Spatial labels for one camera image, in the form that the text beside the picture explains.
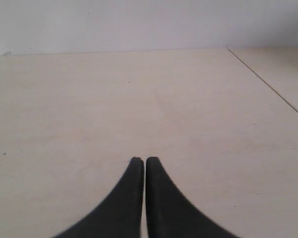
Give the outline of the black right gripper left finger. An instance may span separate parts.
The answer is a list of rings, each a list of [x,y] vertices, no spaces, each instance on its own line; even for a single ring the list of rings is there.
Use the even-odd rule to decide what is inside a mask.
[[[133,157],[104,200],[57,238],[139,238],[144,194],[144,162]]]

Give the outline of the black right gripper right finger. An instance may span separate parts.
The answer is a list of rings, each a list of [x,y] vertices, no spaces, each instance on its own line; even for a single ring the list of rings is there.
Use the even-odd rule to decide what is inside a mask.
[[[234,238],[176,187],[159,158],[146,160],[146,217],[150,238]]]

